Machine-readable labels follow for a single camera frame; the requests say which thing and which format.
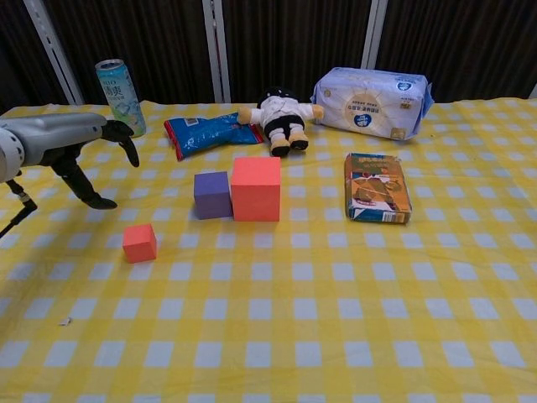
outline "plush doll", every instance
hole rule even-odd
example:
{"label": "plush doll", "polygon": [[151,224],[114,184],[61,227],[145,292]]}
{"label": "plush doll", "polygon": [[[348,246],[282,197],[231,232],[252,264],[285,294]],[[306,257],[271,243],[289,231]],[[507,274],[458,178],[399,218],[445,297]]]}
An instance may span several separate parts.
{"label": "plush doll", "polygon": [[240,107],[240,124],[260,124],[270,139],[270,153],[285,157],[290,149],[306,149],[308,138],[304,134],[304,121],[322,119],[320,105],[299,103],[298,97],[281,86],[271,86],[264,92],[257,108]]}

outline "purple cube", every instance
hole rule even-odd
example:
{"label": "purple cube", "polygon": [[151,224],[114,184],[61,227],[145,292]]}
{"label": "purple cube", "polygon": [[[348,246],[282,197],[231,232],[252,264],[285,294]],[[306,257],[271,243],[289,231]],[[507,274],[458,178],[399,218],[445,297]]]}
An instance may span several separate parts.
{"label": "purple cube", "polygon": [[201,220],[232,217],[227,172],[194,175],[194,202],[196,216]]}

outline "table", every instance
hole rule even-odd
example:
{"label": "table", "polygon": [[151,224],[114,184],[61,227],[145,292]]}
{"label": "table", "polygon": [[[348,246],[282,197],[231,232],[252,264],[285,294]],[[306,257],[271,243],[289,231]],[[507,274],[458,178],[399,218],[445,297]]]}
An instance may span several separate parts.
{"label": "table", "polygon": [[[143,102],[138,169],[86,146],[113,211],[24,171],[39,210],[0,242],[3,401],[537,401],[536,100],[436,104],[407,143],[309,125],[307,152],[282,161],[280,222],[197,221],[194,174],[269,147],[177,162],[163,121],[236,109]],[[72,111],[110,113],[8,115]],[[345,218],[349,152],[403,161],[408,225]],[[19,204],[2,192],[7,223]],[[122,231],[145,222],[159,257],[127,264]]]}

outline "dark curtain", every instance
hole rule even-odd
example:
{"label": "dark curtain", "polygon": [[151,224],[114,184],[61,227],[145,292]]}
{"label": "dark curtain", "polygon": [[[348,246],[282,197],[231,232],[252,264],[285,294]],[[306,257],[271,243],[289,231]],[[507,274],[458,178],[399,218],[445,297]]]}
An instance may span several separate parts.
{"label": "dark curtain", "polygon": [[267,86],[301,100],[332,67],[359,67],[370,0],[223,0],[233,102]]}
{"label": "dark curtain", "polygon": [[426,75],[437,102],[526,98],[537,82],[537,2],[389,1],[377,69]]}
{"label": "dark curtain", "polygon": [[0,2],[0,114],[12,107],[67,103],[22,0]]}
{"label": "dark curtain", "polygon": [[106,103],[95,64],[123,59],[140,100],[213,102],[201,0],[45,0],[87,103]]}

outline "blue snack bag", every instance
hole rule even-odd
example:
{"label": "blue snack bag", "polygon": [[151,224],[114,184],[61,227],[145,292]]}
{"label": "blue snack bag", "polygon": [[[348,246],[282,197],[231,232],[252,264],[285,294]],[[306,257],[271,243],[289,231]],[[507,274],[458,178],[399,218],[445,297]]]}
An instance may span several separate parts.
{"label": "blue snack bag", "polygon": [[164,127],[175,146],[177,160],[203,149],[222,144],[259,144],[263,136],[254,125],[237,122],[238,113],[213,119],[175,118],[166,120]]}

